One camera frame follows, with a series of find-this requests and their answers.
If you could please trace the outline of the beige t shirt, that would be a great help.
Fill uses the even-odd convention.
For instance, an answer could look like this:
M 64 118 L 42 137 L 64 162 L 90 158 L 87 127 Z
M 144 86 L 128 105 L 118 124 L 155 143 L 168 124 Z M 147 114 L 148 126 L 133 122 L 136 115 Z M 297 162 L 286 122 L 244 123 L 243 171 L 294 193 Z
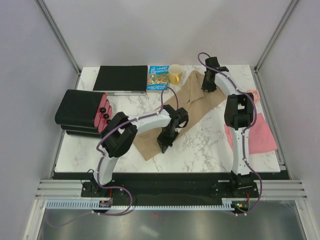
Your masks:
M 182 88 L 168 99 L 164 104 L 170 105 L 174 111 L 178 111 L 181 120 L 188 120 L 188 123 L 180 123 L 182 130 L 177 139 L 181 138 L 188 130 L 198 123 L 210 110 L 217 107 L 226 99 L 225 94 L 217 88 L 213 92 L 204 92 L 202 83 L 204 75 L 194 70 L 188 76 Z M 133 143 L 143 158 L 148 161 L 161 153 L 161 147 L 157 142 L 162 128 L 155 128 L 138 134 Z

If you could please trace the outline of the black pink drawer unit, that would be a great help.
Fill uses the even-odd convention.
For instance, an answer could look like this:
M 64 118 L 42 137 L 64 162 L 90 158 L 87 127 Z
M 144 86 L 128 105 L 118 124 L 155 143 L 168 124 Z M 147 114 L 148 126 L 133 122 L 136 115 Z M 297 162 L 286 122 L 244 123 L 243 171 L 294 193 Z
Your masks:
M 68 89 L 54 120 L 68 135 L 100 138 L 111 115 L 112 107 L 106 93 Z

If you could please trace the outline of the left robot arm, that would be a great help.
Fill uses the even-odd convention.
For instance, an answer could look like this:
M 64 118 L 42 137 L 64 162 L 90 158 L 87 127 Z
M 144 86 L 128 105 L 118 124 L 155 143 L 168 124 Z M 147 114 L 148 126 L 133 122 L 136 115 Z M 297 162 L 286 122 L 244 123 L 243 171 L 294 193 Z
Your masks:
M 183 107 L 174 109 L 168 104 L 157 111 L 137 116 L 127 116 L 123 112 L 118 112 L 105 128 L 102 139 L 96 147 L 101 153 L 101 158 L 93 173 L 95 182 L 92 191 L 99 197 L 109 193 L 109 183 L 117 161 L 129 151 L 136 135 L 161 128 L 156 142 L 160 151 L 165 153 L 177 139 L 179 135 L 177 129 L 185 128 L 188 122 L 188 112 Z

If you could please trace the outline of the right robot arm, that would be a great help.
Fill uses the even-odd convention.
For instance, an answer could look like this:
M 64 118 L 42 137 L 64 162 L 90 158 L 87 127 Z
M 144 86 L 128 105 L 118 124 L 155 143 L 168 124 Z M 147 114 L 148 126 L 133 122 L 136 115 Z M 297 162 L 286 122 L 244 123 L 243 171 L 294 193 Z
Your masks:
M 229 128 L 233 144 L 233 165 L 231 172 L 236 176 L 246 176 L 249 168 L 249 132 L 256 123 L 257 109 L 251 93 L 240 90 L 231 79 L 229 69 L 219 64 L 218 58 L 205 53 L 207 58 L 200 63 L 206 68 L 202 82 L 204 92 L 220 89 L 227 97 L 224 122 Z

